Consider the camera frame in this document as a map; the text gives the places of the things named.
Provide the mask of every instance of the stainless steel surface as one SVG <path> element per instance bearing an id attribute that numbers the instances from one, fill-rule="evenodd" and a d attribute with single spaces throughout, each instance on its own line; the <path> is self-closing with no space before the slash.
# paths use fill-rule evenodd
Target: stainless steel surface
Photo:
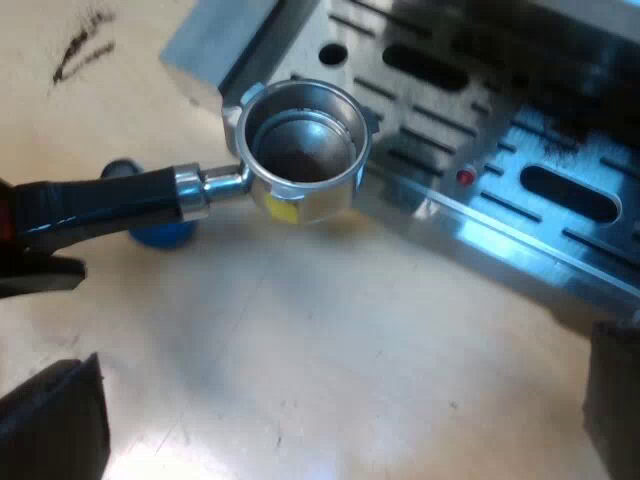
<path id="1" fill-rule="evenodd" d="M 160 55 L 183 93 L 219 113 L 220 90 L 277 4 L 278 0 L 198 2 Z"/>
<path id="2" fill-rule="evenodd" d="M 307 80 L 253 88 L 243 103 L 235 129 L 226 132 L 253 174 L 257 205 L 296 224 L 351 207 L 377 131 L 367 111 L 344 91 Z"/>
<path id="3" fill-rule="evenodd" d="M 628 315 L 640 305 L 632 81 L 640 50 L 547 5 L 516 2 L 491 16 L 504 2 L 484 12 L 480 3 L 323 0 L 275 70 L 253 66 L 264 62 L 256 54 L 237 78 L 314 78 L 351 92 L 381 120 L 371 168 L 387 184 L 365 188 L 361 208 L 394 228 L 447 225 L 494 257 Z M 270 29 L 286 30 L 286 20 L 276 16 Z M 471 186 L 458 180 L 465 168 L 479 172 Z M 367 207 L 378 200 L 396 215 Z M 549 260 L 532 263 L 540 253 Z M 559 264 L 564 273 L 554 278 Z"/>
<path id="4" fill-rule="evenodd" d="M 229 165 L 202 172 L 207 202 L 217 202 L 249 191 L 251 172 L 246 165 Z"/>
<path id="5" fill-rule="evenodd" d="M 184 221 L 198 220 L 209 214 L 200 166 L 197 163 L 173 167 L 180 213 Z"/>

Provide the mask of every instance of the slot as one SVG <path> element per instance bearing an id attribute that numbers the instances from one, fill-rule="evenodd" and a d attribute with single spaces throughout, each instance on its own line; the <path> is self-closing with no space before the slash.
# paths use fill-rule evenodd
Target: slot
<path id="1" fill-rule="evenodd" d="M 406 45 L 388 46 L 382 59 L 392 68 L 449 92 L 459 92 L 469 84 L 469 75 L 464 70 Z"/>
<path id="2" fill-rule="evenodd" d="M 531 193 L 598 223 L 613 222 L 620 214 L 608 196 L 537 165 L 522 170 L 520 182 Z"/>

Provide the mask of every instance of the drip tray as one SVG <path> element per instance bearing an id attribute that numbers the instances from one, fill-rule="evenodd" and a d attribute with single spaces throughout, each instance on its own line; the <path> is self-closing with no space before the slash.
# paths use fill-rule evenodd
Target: drip tray
<path id="1" fill-rule="evenodd" d="M 229 103 L 258 80 L 339 85 L 381 126 L 358 208 L 418 239 L 443 229 L 621 315 L 640 308 L 633 73 L 426 1 L 283 3 L 224 85 Z"/>

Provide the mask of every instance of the hole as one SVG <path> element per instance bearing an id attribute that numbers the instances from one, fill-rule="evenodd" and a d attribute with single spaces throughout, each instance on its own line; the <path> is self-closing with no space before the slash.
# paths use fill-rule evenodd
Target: hole
<path id="1" fill-rule="evenodd" d="M 633 178 L 635 180 L 640 180 L 640 168 L 632 167 L 630 165 L 625 165 L 622 162 L 617 162 L 615 160 L 612 160 L 606 157 L 601 158 L 600 163 L 624 175 L 627 175 L 630 178 Z"/>
<path id="2" fill-rule="evenodd" d="M 422 170 L 423 172 L 432 175 L 434 177 L 442 177 L 444 175 L 444 172 L 442 170 L 438 170 L 434 167 L 432 167 L 431 165 L 427 165 L 426 163 L 418 160 L 417 158 L 411 157 L 409 155 L 407 155 L 406 153 L 403 153 L 399 150 L 395 150 L 395 149 L 391 149 L 387 152 L 387 154 L 395 159 L 395 160 L 400 160 L 404 163 L 406 163 L 407 165 L 410 165 L 414 168 L 417 168 L 419 170 Z"/>
<path id="3" fill-rule="evenodd" d="M 330 43 L 322 47 L 318 58 L 325 65 L 330 67 L 336 67 L 345 62 L 348 56 L 347 48 L 344 45 L 338 43 Z"/>
<path id="4" fill-rule="evenodd" d="M 431 137 L 427 137 L 426 135 L 423 135 L 421 133 L 418 133 L 414 130 L 411 130 L 410 128 L 407 127 L 400 127 L 400 133 L 403 134 L 404 136 L 415 140 L 417 142 L 420 143 L 424 143 L 425 145 L 429 145 L 430 147 L 433 147 L 437 150 L 440 150 L 444 153 L 448 153 L 449 155 L 455 155 L 456 154 L 456 149 L 453 148 L 451 145 L 447 145 L 444 142 L 441 142 L 439 140 L 436 140 L 435 138 L 431 138 Z"/>
<path id="5" fill-rule="evenodd" d="M 509 153 L 516 153 L 518 151 L 518 147 L 507 142 L 498 142 L 498 150 L 505 150 Z"/>
<path id="6" fill-rule="evenodd" d="M 485 171 L 489 172 L 489 173 L 493 173 L 494 175 L 501 177 L 502 175 L 504 175 L 504 169 L 502 167 L 499 167 L 497 165 L 494 165 L 492 163 L 487 163 L 484 166 Z"/>
<path id="7" fill-rule="evenodd" d="M 624 250 L 614 247 L 613 245 L 609 245 L 608 243 L 598 240 L 597 238 L 583 235 L 582 233 L 576 232 L 575 230 L 571 230 L 569 228 L 565 228 L 562 231 L 562 234 L 565 237 L 581 243 L 586 247 L 592 248 L 597 252 L 600 252 L 601 254 L 606 255 L 627 267 L 631 267 L 635 270 L 640 270 L 640 261 L 638 261 L 637 258 L 629 255 Z"/>
<path id="8" fill-rule="evenodd" d="M 465 133 L 471 137 L 475 138 L 476 136 L 478 136 L 478 132 L 476 132 L 474 128 L 468 127 L 463 123 L 457 122 L 443 115 L 440 115 L 438 112 L 434 112 L 433 110 L 429 110 L 427 108 L 421 107 L 420 105 L 414 105 L 413 111 L 427 118 L 430 118 L 431 120 L 435 120 L 436 122 L 446 125 L 447 127 L 453 128 L 454 130 L 458 130 L 459 132 Z"/>
<path id="9" fill-rule="evenodd" d="M 390 92 L 389 90 L 379 87 L 378 85 L 374 85 L 373 83 L 371 83 L 369 80 L 365 80 L 362 77 L 356 77 L 353 79 L 353 83 L 355 83 L 356 85 L 360 85 L 362 88 L 365 88 L 377 95 L 380 95 L 384 98 L 386 98 L 387 100 L 390 100 L 392 102 L 396 101 L 396 96 L 394 93 Z"/>
<path id="10" fill-rule="evenodd" d="M 339 17 L 333 13 L 329 14 L 329 19 L 336 22 L 338 25 L 342 25 L 343 27 L 350 28 L 362 35 L 366 35 L 368 37 L 375 38 L 376 33 L 373 30 L 370 30 L 366 27 L 362 27 L 356 23 L 353 23 L 351 20 L 347 20 L 346 18 Z"/>
<path id="11" fill-rule="evenodd" d="M 528 191 L 595 222 L 613 222 L 620 213 L 617 203 L 608 196 L 543 167 L 526 167 L 520 182 Z"/>
<path id="12" fill-rule="evenodd" d="M 471 110 L 478 112 L 480 115 L 484 115 L 485 117 L 488 117 L 489 115 L 491 115 L 491 109 L 479 102 L 474 101 L 471 104 Z"/>
<path id="13" fill-rule="evenodd" d="M 482 198 L 485 200 L 489 200 L 490 202 L 495 203 L 496 205 L 500 205 L 501 207 L 510 210 L 513 213 L 517 213 L 518 215 L 522 215 L 525 218 L 528 218 L 532 222 L 540 223 L 542 222 L 542 217 L 537 213 L 526 210 L 509 200 L 506 200 L 502 197 L 494 195 L 493 193 L 487 192 L 486 190 L 480 194 Z"/>
<path id="14" fill-rule="evenodd" d="M 458 92 L 469 84 L 465 71 L 405 45 L 390 45 L 382 59 L 392 68 L 449 92 Z"/>

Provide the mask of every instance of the coffee stain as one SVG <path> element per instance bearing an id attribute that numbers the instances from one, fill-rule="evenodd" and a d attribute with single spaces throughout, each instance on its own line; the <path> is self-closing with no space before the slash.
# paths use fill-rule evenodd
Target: coffee stain
<path id="1" fill-rule="evenodd" d="M 91 14 L 88 20 L 88 24 L 82 27 L 81 30 L 71 38 L 69 46 L 66 48 L 64 55 L 62 56 L 62 60 L 60 61 L 60 64 L 53 74 L 52 80 L 54 85 L 57 85 L 60 82 L 64 82 L 65 80 L 78 73 L 78 71 L 82 68 L 95 62 L 102 56 L 113 52 L 116 44 L 114 41 L 110 41 L 106 45 L 95 49 L 84 59 L 82 59 L 75 67 L 65 73 L 66 66 L 72 59 L 74 59 L 78 55 L 83 45 L 87 43 L 89 39 L 95 37 L 98 34 L 100 25 L 113 22 L 115 18 L 115 14 L 111 12 L 94 12 L 93 14 Z"/>

